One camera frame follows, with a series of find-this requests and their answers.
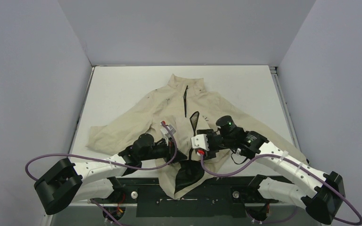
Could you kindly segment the beige zip jacket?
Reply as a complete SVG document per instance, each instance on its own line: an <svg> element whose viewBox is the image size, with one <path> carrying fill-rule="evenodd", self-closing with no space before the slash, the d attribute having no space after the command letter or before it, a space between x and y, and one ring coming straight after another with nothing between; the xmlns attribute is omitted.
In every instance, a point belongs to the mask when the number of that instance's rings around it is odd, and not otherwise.
<svg viewBox="0 0 362 226"><path fill-rule="evenodd" d="M169 197L179 199L211 178L230 156L228 149L221 150L201 166L200 158L194 153L189 153L190 139L193 136L189 119L195 112L200 114L198 129L215 130L216 121L229 115L236 125L244 130L253 130L264 135L281 150L288 151L291 156L302 162L307 162L300 150L270 127L238 109L219 93L207 91L203 79L187 79L175 75L170 77L166 86L146 94L130 110L108 125L91 127L86 146L99 153L114 155L132 145L143 133L160 139L161 121L165 121L176 129L175 139L179 151L197 165L195 178L187 180L183 185L179 177L184 167L180 163L165 165L164 160L156 160L161 188Z"/></svg>

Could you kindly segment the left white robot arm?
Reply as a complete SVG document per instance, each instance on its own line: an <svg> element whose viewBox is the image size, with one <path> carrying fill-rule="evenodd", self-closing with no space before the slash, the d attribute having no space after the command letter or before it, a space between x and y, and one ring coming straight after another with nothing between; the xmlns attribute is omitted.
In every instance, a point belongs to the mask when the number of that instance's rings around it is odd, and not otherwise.
<svg viewBox="0 0 362 226"><path fill-rule="evenodd" d="M46 214L56 214L74 201L100 198L117 202L122 197L117 177L140 170L142 161L160 159L177 163L186 159L171 137L155 142L150 134L140 135L118 156L122 161L112 158L78 163L68 158L59 160L34 184Z"/></svg>

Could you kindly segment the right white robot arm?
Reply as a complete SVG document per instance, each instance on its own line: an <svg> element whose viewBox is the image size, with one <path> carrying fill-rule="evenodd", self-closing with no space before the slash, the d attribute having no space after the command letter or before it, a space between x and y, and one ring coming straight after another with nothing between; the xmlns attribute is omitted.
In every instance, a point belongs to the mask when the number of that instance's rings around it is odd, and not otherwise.
<svg viewBox="0 0 362 226"><path fill-rule="evenodd" d="M249 198L255 202L262 198L286 202L306 211L316 221L331 225L340 209L345 188L343 178L336 172L329 174L310 167L277 147L256 131L238 127L231 116L217 120L219 132L199 129L191 138L197 155L212 157L220 150L246 157L277 172L289 182L280 182L264 175L256 175L248 185Z"/></svg>

